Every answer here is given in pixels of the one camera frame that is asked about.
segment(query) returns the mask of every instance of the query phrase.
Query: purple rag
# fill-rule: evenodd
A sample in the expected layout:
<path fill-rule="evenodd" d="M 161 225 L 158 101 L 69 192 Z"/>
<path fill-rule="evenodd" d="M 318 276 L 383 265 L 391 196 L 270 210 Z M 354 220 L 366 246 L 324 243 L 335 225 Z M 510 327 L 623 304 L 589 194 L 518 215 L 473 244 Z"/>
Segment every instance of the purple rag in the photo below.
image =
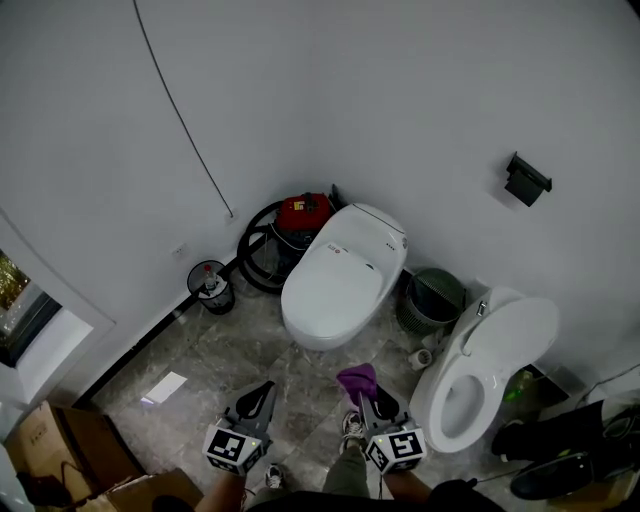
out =
<path fill-rule="evenodd" d="M 378 398 L 376 370 L 369 363 L 346 368 L 337 375 L 336 379 L 349 394 L 349 398 L 355 405 L 360 403 L 358 396 L 360 392 L 372 400 L 377 400 Z"/>

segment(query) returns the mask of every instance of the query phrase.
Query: tiled floor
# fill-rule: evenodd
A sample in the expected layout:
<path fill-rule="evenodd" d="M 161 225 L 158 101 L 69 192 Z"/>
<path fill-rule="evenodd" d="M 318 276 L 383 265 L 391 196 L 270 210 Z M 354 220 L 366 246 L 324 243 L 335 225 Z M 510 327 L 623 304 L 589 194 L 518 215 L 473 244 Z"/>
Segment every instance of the tiled floor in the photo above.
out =
<path fill-rule="evenodd" d="M 378 381 L 407 398 L 420 374 L 406 358 L 419 341 L 398 326 L 394 300 L 384 304 L 372 322 L 350 343 L 329 352 L 308 352 L 294 344 L 280 317 L 280 298 L 251 288 L 233 276 L 235 308 L 214 316 L 199 304 L 191 307 L 109 381 L 93 398 L 109 414 L 132 452 L 148 472 L 182 468 L 206 491 L 215 470 L 201 454 L 207 425 L 224 409 L 232 391 L 263 379 L 278 384 L 278 398 L 268 455 L 252 469 L 248 487 L 261 487 L 268 463 L 282 463 L 295 488 L 319 490 L 338 456 L 340 422 L 347 401 L 335 381 L 349 366 L 371 362 Z M 187 378 L 165 402 L 140 399 L 170 371 Z M 483 439 L 455 454 L 431 452 L 416 473 L 430 486 L 453 478 L 483 479 L 514 467 L 491 455 L 495 431 L 518 411 L 504 409 Z M 370 467 L 368 481 L 377 497 L 378 477 Z M 508 491 L 509 477 L 479 484 L 478 490 L 505 510 L 541 510 Z M 389 497 L 385 489 L 384 497 Z"/>

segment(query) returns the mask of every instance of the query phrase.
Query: open toilet lid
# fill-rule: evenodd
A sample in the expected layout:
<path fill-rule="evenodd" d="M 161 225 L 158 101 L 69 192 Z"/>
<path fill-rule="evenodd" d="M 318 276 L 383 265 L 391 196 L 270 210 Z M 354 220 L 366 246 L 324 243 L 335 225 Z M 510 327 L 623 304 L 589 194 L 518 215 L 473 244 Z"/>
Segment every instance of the open toilet lid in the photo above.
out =
<path fill-rule="evenodd" d="M 539 359 L 558 335 L 560 314 L 549 299 L 510 302 L 482 320 L 462 352 L 482 353 L 501 366 L 522 368 Z"/>

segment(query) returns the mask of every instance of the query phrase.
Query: cardboard box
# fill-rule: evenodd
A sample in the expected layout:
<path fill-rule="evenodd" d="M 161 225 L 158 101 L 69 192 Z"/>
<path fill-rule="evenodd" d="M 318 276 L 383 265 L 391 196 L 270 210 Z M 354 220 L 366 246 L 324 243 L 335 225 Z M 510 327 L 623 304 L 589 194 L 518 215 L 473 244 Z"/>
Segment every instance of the cardboard box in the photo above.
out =
<path fill-rule="evenodd" d="M 161 475 L 143 476 L 116 487 L 88 501 L 78 512 L 152 512 L 158 496 L 173 496 L 192 509 L 202 499 L 202 493 L 181 469 Z"/>
<path fill-rule="evenodd" d="M 593 482 L 576 492 L 549 500 L 548 503 L 552 510 L 572 512 L 610 510 L 629 498 L 639 477 L 640 472 L 627 471 L 615 480 Z"/>
<path fill-rule="evenodd" d="M 27 473 L 32 481 L 54 477 L 64 484 L 73 503 L 144 474 L 106 416 L 48 402 L 22 421 L 5 447 L 17 473 Z M 53 494 L 38 492 L 45 501 Z M 40 504 L 58 504 L 52 499 Z"/>

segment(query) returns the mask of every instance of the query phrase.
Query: wire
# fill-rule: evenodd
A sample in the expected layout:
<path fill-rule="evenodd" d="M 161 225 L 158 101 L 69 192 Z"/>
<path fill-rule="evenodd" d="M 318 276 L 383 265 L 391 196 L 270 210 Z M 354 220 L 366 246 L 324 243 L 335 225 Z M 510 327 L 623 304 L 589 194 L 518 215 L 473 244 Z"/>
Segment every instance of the wire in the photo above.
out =
<path fill-rule="evenodd" d="M 624 370 L 624 371 L 622 371 L 620 373 L 617 373 L 613 377 L 609 377 L 608 379 L 604 379 L 604 380 L 601 380 L 600 382 L 595 383 L 593 386 L 591 386 L 591 389 L 589 389 L 589 391 L 587 391 L 584 395 L 582 395 L 580 397 L 580 400 L 578 400 L 578 402 L 576 403 L 576 406 L 573 408 L 573 410 L 575 411 L 578 407 L 580 407 L 582 402 L 584 402 L 587 398 L 589 398 L 589 395 L 591 393 L 593 393 L 593 390 L 596 389 L 598 386 L 601 386 L 602 384 L 606 384 L 607 382 L 611 382 L 612 380 L 616 380 L 617 378 L 620 378 L 623 375 L 626 375 L 627 373 L 632 372 L 633 370 L 635 370 L 638 367 L 640 367 L 640 363 L 633 365 L 628 370 Z"/>
<path fill-rule="evenodd" d="M 233 218 L 233 212 L 231 211 L 231 208 L 229 207 L 229 203 L 227 203 L 226 199 L 222 195 L 222 192 L 220 191 L 220 188 L 218 187 L 218 184 L 213 179 L 213 176 L 211 176 L 211 172 L 209 172 L 209 168 L 207 167 L 207 164 L 204 163 L 204 159 L 200 155 L 200 151 L 198 151 L 198 148 L 196 147 L 196 143 L 193 141 L 193 137 L 191 137 L 191 133 L 189 132 L 189 129 L 187 128 L 187 125 L 184 122 L 184 119 L 182 118 L 182 115 L 180 114 L 180 111 L 178 110 L 178 106 L 176 105 L 176 102 L 173 100 L 173 96 L 171 96 L 171 92 L 169 91 L 169 87 L 167 86 L 167 82 L 165 82 L 165 80 L 164 80 L 164 76 L 162 75 L 162 71 L 160 71 L 160 66 L 158 64 L 158 61 L 156 59 L 155 54 L 153 53 L 153 48 L 151 47 L 151 42 L 149 41 L 149 37 L 147 36 L 147 31 L 144 28 L 144 23 L 142 23 L 142 17 L 140 16 L 140 9 L 138 8 L 138 0 L 133 0 L 133 7 L 136 10 L 136 16 L 138 18 L 138 23 L 140 24 L 140 29 L 142 30 L 142 35 L 144 36 L 144 40 L 147 43 L 147 48 L 149 48 L 149 53 L 151 54 L 151 58 L 153 59 L 153 64 L 155 65 L 156 70 L 158 71 L 158 76 L 160 77 L 160 81 L 162 82 L 162 85 L 164 86 L 164 90 L 167 92 L 167 96 L 169 96 L 169 101 L 171 101 L 171 105 L 173 105 L 173 110 L 176 111 L 178 119 L 180 120 L 180 123 L 182 124 L 182 127 L 184 128 L 184 131 L 187 134 L 187 137 L 189 138 L 189 142 L 191 142 L 191 146 L 193 146 L 193 150 L 196 152 L 196 155 L 198 155 L 198 159 L 200 160 L 200 163 L 202 164 L 202 167 L 204 167 L 204 170 L 206 171 L 207 176 L 209 176 L 209 179 L 211 180 L 211 183 L 213 184 L 213 186 L 216 189 L 216 192 L 218 192 L 218 195 L 220 196 L 220 199 L 222 199 L 222 202 L 224 203 L 224 206 L 227 208 L 227 211 L 229 212 L 229 216 L 231 218 Z"/>
<path fill-rule="evenodd" d="M 509 471 L 508 473 L 502 473 L 501 475 L 496 475 L 496 476 L 492 476 L 492 477 L 489 477 L 489 478 L 484 478 L 482 480 L 477 480 L 476 481 L 476 485 L 477 484 L 483 484 L 485 482 L 490 482 L 491 480 L 497 480 L 498 478 L 502 478 L 502 477 L 505 477 L 505 476 L 513 475 L 514 473 L 517 473 L 518 471 L 521 471 L 521 470 L 522 470 L 522 468 L 514 469 L 513 471 Z"/>
<path fill-rule="evenodd" d="M 295 245 L 291 245 L 289 242 L 287 242 L 284 237 L 278 233 L 278 231 L 276 230 L 275 226 L 273 225 L 273 222 L 271 224 L 269 224 L 269 227 L 271 228 L 271 231 L 273 231 L 273 234 L 276 235 L 282 242 L 284 242 L 285 244 L 287 244 L 289 247 L 291 247 L 294 251 L 298 251 L 298 252 L 302 252 L 302 251 L 306 251 L 306 249 L 304 247 L 296 247 Z"/>

